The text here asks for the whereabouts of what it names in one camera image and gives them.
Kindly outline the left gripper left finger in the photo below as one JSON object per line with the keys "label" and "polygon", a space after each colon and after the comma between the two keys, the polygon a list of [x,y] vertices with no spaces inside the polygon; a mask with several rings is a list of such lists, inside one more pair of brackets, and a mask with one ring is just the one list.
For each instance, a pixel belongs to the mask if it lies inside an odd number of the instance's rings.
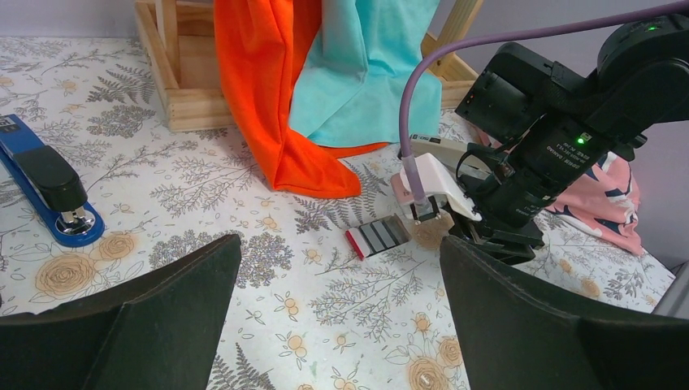
{"label": "left gripper left finger", "polygon": [[155,271],[1,320],[4,389],[203,389],[241,264],[226,235]]}

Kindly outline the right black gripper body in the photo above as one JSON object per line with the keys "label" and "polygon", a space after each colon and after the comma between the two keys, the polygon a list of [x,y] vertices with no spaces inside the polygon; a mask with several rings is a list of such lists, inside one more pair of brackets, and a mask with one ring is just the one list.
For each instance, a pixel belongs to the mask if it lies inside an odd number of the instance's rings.
{"label": "right black gripper body", "polygon": [[534,221],[515,228],[490,219],[469,220],[453,211],[450,206],[446,206],[446,210],[454,222],[449,230],[450,236],[458,237],[505,264],[529,262],[535,258],[535,250],[544,247],[544,234]]}

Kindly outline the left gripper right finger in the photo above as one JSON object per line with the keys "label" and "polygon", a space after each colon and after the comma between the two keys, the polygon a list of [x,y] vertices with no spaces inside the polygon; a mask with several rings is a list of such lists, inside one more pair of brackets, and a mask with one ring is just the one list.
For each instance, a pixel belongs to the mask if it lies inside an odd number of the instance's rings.
{"label": "left gripper right finger", "polygon": [[440,268],[473,389],[685,389],[688,272],[651,313],[559,288],[454,236]]}

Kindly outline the blue stapler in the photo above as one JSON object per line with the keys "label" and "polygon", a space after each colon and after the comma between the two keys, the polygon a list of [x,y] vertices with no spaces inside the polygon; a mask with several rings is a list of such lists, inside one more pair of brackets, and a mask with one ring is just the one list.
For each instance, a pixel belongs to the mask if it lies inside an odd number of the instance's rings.
{"label": "blue stapler", "polygon": [[58,244],[79,248],[102,237],[104,221],[75,169],[17,115],[1,117],[1,162]]}

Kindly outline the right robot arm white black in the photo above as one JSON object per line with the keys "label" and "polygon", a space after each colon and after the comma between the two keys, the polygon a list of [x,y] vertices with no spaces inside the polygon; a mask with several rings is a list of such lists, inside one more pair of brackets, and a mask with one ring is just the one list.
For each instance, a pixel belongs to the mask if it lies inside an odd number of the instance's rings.
{"label": "right robot arm white black", "polygon": [[630,161],[652,125],[688,118],[688,14],[623,24],[588,76],[506,43],[456,113],[482,133],[459,164],[481,163],[487,176],[456,174],[481,219],[455,215],[453,236],[528,262],[544,244],[535,217],[546,210],[641,254]]}

